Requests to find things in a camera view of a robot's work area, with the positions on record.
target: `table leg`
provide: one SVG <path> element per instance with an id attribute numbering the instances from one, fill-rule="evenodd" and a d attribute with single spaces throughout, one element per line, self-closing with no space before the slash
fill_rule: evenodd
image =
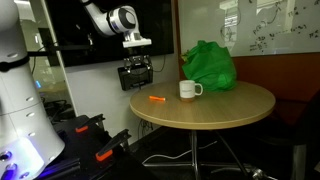
<path id="1" fill-rule="evenodd" d="M 194 169 L 196 180 L 201 180 L 199 163 L 198 163 L 198 143 L 197 143 L 197 131 L 191 131 L 191 153 L 192 153 L 192 167 Z"/>

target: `black monitor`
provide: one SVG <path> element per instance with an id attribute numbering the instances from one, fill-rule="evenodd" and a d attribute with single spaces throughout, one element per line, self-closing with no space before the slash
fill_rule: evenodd
<path id="1" fill-rule="evenodd" d="M 62 51 L 66 67 L 123 60 L 128 56 L 122 44 L 123 35 L 105 38 L 98 34 L 79 0 L 46 0 L 46 2 L 60 46 L 89 45 L 87 35 L 90 33 L 93 38 L 92 49 Z M 109 11 L 120 5 L 132 6 L 138 17 L 141 35 L 152 40 L 152 45 L 143 48 L 143 54 L 155 56 L 173 53 L 171 0 L 93 0 L 93 2 L 101 8 L 101 11 Z"/>

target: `orange marker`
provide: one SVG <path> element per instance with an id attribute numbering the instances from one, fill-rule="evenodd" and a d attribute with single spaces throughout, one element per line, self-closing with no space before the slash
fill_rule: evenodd
<path id="1" fill-rule="evenodd" d="M 158 101 L 166 101 L 166 98 L 157 97 L 157 96 L 149 96 L 149 99 L 158 100 Z"/>

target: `white robot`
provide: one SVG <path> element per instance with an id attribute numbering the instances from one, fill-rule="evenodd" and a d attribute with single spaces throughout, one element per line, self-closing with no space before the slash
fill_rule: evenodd
<path id="1" fill-rule="evenodd" d="M 151 44 L 151 40 L 140 36 L 133 8 L 123 6 L 103 14 L 89 1 L 81 2 L 104 36 L 124 33 L 124 48 Z M 65 146 L 47 118 L 27 54 L 17 6 L 13 0 L 1 0 L 0 177 L 3 179 L 36 178 Z"/>

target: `mug handle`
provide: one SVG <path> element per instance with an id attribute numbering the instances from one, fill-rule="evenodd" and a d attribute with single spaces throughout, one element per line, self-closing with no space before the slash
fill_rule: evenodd
<path id="1" fill-rule="evenodd" d="M 200 96 L 200 95 L 202 94 L 202 92 L 203 92 L 203 87 L 202 87 L 202 85 L 199 84 L 199 83 L 195 83 L 195 86 L 199 86 L 199 87 L 200 87 L 200 92 L 199 92 L 199 93 L 195 92 L 195 95 L 196 95 L 196 96 Z"/>

